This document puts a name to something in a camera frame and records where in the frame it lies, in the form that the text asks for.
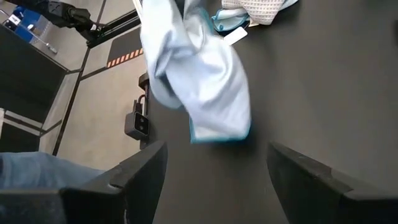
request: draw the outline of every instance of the black table surface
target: black table surface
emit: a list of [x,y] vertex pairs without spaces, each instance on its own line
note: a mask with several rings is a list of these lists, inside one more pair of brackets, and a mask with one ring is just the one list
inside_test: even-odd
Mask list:
[[150,98],[152,138],[169,148],[154,223],[287,223],[269,141],[398,193],[397,20],[396,0],[300,0],[249,28],[234,44],[251,94],[243,142],[190,144],[188,114]]

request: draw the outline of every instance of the concrete floor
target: concrete floor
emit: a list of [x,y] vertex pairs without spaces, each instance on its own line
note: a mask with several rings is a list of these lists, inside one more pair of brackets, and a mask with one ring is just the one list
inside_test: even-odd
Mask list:
[[[102,0],[65,1],[76,7],[87,8],[96,20]],[[107,23],[131,10],[131,0],[106,0],[101,23]],[[70,70],[82,65],[85,40],[72,29],[51,26],[46,41],[58,49],[54,55],[43,46],[37,46],[48,56]],[[83,76],[106,65],[112,40],[91,49]],[[78,88],[63,134],[58,157],[96,169],[110,169],[139,150],[139,142],[124,134],[124,117],[132,110],[134,99],[143,91],[138,78],[146,71],[143,56],[83,80]],[[50,110],[44,128],[49,128],[65,116],[68,102],[78,74],[65,77]],[[60,127],[42,137],[40,150],[52,153]]]

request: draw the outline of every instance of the white mesh cloth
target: white mesh cloth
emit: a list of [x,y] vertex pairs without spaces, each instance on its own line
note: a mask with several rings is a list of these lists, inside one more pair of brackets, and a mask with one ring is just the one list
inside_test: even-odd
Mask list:
[[269,25],[281,10],[285,0],[223,0],[224,9],[247,10],[250,18],[259,24]]

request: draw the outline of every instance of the blue jeans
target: blue jeans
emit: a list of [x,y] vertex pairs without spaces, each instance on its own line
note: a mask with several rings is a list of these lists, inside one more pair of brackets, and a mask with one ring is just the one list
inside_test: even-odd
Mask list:
[[103,172],[44,152],[0,153],[0,189],[77,187]]

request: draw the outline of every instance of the orange and black warning stripe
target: orange and black warning stripe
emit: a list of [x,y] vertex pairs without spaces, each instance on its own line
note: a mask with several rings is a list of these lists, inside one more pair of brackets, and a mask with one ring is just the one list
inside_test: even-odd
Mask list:
[[127,62],[128,60],[131,60],[133,58],[136,58],[136,57],[142,55],[143,53],[144,53],[144,50],[142,48],[139,49],[139,50],[135,50],[135,51],[133,51],[131,53],[128,53],[126,55],[118,57],[118,58],[116,58],[116,59],[114,59],[112,61],[109,61],[106,64],[106,68],[112,68],[112,67],[115,67],[117,65],[120,65],[121,63]]

